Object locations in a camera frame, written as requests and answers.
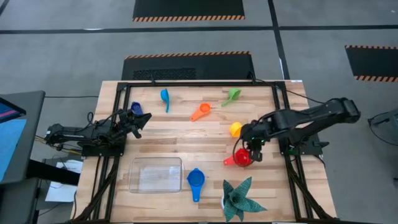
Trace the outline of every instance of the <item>concrete floor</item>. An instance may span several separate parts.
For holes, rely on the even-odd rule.
[[[280,26],[398,24],[396,0],[274,0]],[[190,26],[271,26],[267,1],[244,0],[245,21],[131,22],[130,0],[10,0],[0,30],[94,29]],[[344,45],[398,46],[398,30],[281,32],[290,78],[303,80],[307,95],[326,101],[353,99],[362,112],[356,124],[320,133],[337,214],[343,220],[398,223],[398,149],[376,139],[366,118],[396,108],[396,83],[353,79]],[[0,93],[45,90],[47,95],[97,95],[103,80],[120,80],[126,55],[250,50],[258,78],[281,79],[273,31],[163,32],[124,34],[0,35]],[[81,126],[96,99],[46,99],[37,134],[54,123]],[[394,141],[392,131],[376,131]],[[56,154],[35,144],[32,158]],[[64,222],[72,205],[41,216],[39,223]]]

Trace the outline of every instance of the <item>black and orange hazard tape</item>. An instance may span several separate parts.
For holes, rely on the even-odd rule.
[[[122,80],[239,80],[252,74],[249,51],[131,55]]]
[[[230,51],[230,52],[200,52],[200,53],[180,53],[180,54],[156,54],[156,55],[130,55],[124,59],[132,58],[159,58],[159,57],[188,57],[188,56],[207,56],[207,55],[235,55],[250,54],[249,51]]]
[[[134,22],[243,20],[242,0],[136,0]]]
[[[398,48],[346,45],[354,78],[361,81],[398,82]]]
[[[134,22],[183,22],[183,21],[224,21],[244,20],[244,16],[165,16],[165,17],[135,17]]]

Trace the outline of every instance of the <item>wooden table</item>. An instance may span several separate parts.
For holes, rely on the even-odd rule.
[[[95,119],[104,119],[112,113],[117,83],[103,82]],[[305,95],[302,82],[286,81],[286,86],[288,90]],[[168,87],[171,98],[169,113],[165,113],[165,104],[160,99],[162,89],[131,88],[129,105],[138,101],[145,113],[152,113],[152,118],[141,131],[141,139],[135,139],[132,134],[127,136],[125,153],[118,170],[112,222],[225,222],[220,205],[223,180],[237,187],[248,177],[253,179],[248,197],[268,211],[245,213],[245,222],[295,220],[285,162],[275,139],[262,148],[262,162],[255,162],[246,168],[223,165],[223,160],[231,155],[236,141],[228,131],[230,124],[235,121],[248,123],[275,110],[270,87],[241,87],[239,100],[223,108],[221,104],[227,99],[230,87]],[[123,105],[123,97],[122,94],[120,105]],[[292,109],[308,108],[305,98],[291,93],[288,97]],[[211,113],[191,122],[190,115],[202,102],[212,105]],[[130,193],[129,167],[137,157],[180,157],[184,167],[182,191],[174,194]],[[77,214],[91,200],[97,159],[89,157],[84,161],[76,193]],[[309,191],[327,213],[335,216],[323,164],[313,156],[302,156],[302,160]],[[199,203],[192,201],[190,186],[186,181],[188,173],[196,167],[206,177]],[[297,192],[304,217],[302,194],[299,189]],[[99,217],[104,217],[107,195],[105,192]],[[238,218],[234,217],[232,221],[237,222]]]

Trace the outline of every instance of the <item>artificial plant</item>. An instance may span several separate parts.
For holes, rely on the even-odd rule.
[[[242,182],[236,189],[224,180],[224,215],[229,222],[235,215],[243,222],[243,212],[261,212],[266,209],[257,202],[246,198],[251,186],[251,177]]]

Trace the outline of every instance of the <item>clear plastic container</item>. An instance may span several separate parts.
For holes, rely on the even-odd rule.
[[[135,158],[130,167],[131,193],[177,193],[181,191],[182,161],[178,157]]]

